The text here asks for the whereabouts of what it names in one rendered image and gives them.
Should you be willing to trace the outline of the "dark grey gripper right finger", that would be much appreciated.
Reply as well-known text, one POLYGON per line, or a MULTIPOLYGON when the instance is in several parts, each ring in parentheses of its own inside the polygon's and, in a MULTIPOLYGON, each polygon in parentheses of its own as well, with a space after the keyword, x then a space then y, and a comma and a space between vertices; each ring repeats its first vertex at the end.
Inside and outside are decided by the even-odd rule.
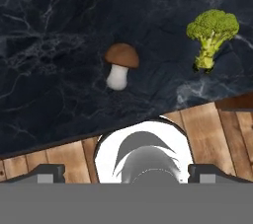
POLYGON ((190 184, 251 184, 251 181, 226 174, 213 164, 191 164, 188 167, 190 184))

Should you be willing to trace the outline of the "round white and grey object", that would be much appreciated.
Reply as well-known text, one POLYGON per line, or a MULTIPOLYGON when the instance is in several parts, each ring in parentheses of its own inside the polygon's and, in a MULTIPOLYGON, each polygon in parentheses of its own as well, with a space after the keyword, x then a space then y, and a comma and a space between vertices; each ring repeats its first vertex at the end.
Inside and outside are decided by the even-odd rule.
POLYGON ((186 184, 194 157, 185 130, 160 116, 102 135, 94 153, 100 184, 186 184))

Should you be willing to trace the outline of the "green broccoli floret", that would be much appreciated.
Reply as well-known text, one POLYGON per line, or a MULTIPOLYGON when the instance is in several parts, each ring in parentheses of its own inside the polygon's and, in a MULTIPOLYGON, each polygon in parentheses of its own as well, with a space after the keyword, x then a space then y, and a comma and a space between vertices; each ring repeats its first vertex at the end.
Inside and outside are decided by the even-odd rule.
POLYGON ((239 22, 232 13, 210 9, 198 15, 186 28, 187 37, 200 43, 200 53, 193 63, 194 71, 212 72, 215 54, 238 34, 239 29, 239 22))

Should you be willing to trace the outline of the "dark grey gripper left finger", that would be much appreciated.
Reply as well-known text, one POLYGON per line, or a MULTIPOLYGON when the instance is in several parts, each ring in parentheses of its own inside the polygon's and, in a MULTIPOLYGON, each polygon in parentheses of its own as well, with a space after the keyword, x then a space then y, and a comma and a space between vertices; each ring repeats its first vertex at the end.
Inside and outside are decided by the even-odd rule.
POLYGON ((27 174, 6 180, 6 183, 23 184, 64 184, 65 166, 63 164, 39 164, 27 174))

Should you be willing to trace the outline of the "brown cap white mushroom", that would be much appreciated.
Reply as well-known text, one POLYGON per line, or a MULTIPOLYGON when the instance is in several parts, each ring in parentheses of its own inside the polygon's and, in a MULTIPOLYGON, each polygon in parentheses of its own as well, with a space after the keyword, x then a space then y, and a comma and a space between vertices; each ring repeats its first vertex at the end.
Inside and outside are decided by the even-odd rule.
POLYGON ((121 91, 127 86, 127 73, 130 68, 139 66, 139 58, 135 48, 127 43, 114 43, 105 53, 105 60, 112 65, 107 85, 121 91))

